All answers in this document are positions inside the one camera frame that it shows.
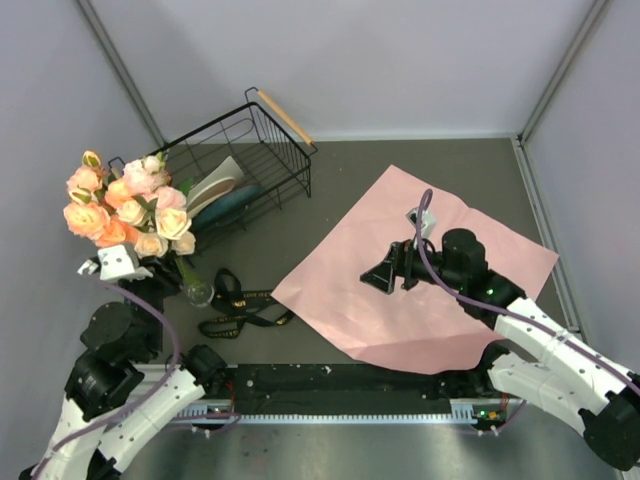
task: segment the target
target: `pink paper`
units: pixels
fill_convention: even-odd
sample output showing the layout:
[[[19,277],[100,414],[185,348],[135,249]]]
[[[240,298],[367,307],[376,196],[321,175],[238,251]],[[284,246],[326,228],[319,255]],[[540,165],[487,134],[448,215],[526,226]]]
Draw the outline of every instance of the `pink paper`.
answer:
[[[467,207],[455,195],[391,166],[327,237],[278,285],[273,296],[333,345],[356,360],[394,370],[433,374],[478,364],[485,347],[502,337],[468,317],[440,287],[419,283],[392,295],[360,282],[394,241],[415,231],[406,213],[425,189],[438,223],[430,240],[456,227],[485,245],[490,268],[536,298],[558,255]]]

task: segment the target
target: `black strap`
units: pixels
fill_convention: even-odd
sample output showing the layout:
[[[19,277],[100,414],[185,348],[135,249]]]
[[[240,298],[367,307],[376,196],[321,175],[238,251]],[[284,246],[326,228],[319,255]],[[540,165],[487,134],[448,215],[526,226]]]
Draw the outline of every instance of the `black strap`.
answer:
[[[231,279],[231,289],[227,286],[225,278]],[[211,301],[211,306],[226,315],[205,320],[198,325],[198,330],[206,337],[234,339],[240,335],[247,323],[265,328],[280,327],[295,317],[295,313],[291,310],[287,310],[274,321],[257,315],[266,308],[279,305],[276,299],[271,296],[273,290],[243,292],[238,277],[226,268],[218,270],[213,285],[216,293]],[[233,323],[235,326],[226,330],[218,329],[218,326],[227,323]]]

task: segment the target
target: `teal object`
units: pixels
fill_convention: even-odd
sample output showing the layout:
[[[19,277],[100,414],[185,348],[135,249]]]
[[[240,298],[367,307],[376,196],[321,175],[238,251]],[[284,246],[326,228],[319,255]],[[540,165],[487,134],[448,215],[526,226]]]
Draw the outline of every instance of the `teal object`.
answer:
[[[262,195],[262,192],[264,188],[253,184],[239,187],[223,195],[193,218],[191,231],[197,233],[214,224],[222,227],[238,220],[249,204]]]

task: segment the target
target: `flower bouquet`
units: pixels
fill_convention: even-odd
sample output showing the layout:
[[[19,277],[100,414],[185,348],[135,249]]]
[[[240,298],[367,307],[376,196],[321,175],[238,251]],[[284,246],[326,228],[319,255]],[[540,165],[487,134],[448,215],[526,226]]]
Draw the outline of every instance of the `flower bouquet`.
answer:
[[[196,238],[189,231],[185,193],[171,187],[162,153],[127,163],[121,174],[103,167],[92,151],[82,156],[82,166],[67,181],[71,199],[64,218],[75,235],[88,238],[98,248],[129,242],[143,263],[175,270],[193,303],[193,288],[213,296],[212,288],[182,260],[195,251]]]

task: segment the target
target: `pink sheet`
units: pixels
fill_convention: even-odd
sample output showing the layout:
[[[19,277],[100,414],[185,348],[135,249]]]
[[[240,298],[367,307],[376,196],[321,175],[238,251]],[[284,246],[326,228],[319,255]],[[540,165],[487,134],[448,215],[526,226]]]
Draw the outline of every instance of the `pink sheet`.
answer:
[[[278,285],[273,296],[333,345],[356,360],[394,370],[433,374],[478,364],[500,335],[468,317],[440,287],[420,283],[392,295],[360,282],[389,244],[411,238],[405,218],[427,183],[395,166],[364,194],[327,237]],[[455,227],[473,231],[492,269],[536,298],[558,255],[432,187],[430,210],[438,223],[430,240]]]

